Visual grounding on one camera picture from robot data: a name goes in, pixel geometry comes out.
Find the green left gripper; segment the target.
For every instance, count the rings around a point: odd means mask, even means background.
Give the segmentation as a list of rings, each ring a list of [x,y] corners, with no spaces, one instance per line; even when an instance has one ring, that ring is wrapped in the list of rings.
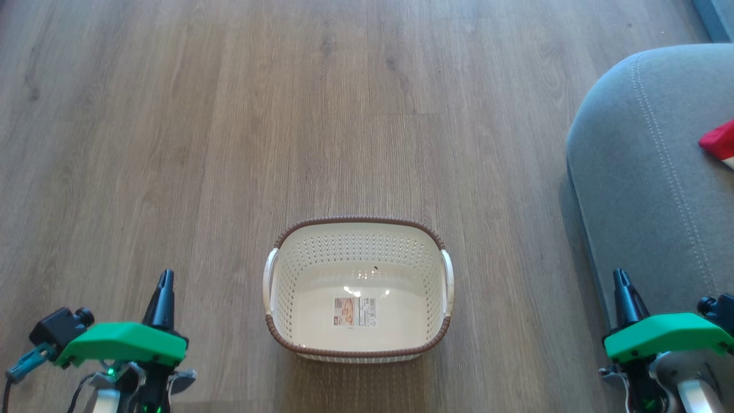
[[[195,381],[193,369],[177,369],[186,358],[187,339],[166,332],[175,329],[174,280],[173,270],[160,275],[142,324],[97,324],[61,351],[60,368],[85,361],[102,365],[87,382],[93,393],[84,413],[172,413],[170,398]]]

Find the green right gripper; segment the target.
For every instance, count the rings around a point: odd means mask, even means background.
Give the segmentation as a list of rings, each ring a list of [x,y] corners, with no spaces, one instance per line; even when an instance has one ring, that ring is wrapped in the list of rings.
[[[626,270],[612,276],[616,327],[603,338],[602,377],[624,389],[624,413],[727,413],[702,351],[731,353],[734,338],[690,312],[650,317]]]

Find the red white cloth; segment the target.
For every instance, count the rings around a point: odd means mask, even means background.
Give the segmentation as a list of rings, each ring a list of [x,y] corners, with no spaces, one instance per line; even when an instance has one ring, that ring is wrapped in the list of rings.
[[[699,147],[734,171],[734,118],[700,138]]]

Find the grey fabric sofa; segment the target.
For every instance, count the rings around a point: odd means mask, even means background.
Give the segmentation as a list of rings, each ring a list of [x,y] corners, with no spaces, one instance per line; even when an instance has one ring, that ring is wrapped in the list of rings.
[[[734,44],[646,50],[587,93],[567,170],[609,324],[616,268],[653,314],[734,295],[734,170],[699,147],[732,119]]]

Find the paper label sticker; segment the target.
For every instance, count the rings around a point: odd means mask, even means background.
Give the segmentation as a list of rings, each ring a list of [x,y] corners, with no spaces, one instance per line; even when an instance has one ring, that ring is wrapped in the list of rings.
[[[333,326],[340,328],[376,328],[378,327],[377,304],[377,298],[335,298]]]

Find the cream perforated laundry basket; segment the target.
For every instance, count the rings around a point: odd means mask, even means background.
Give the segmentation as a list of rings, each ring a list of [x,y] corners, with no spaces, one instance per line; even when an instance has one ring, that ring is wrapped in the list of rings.
[[[297,356],[401,363],[450,329],[454,268],[438,233],[414,220],[302,220],[268,254],[262,299],[272,338]]]

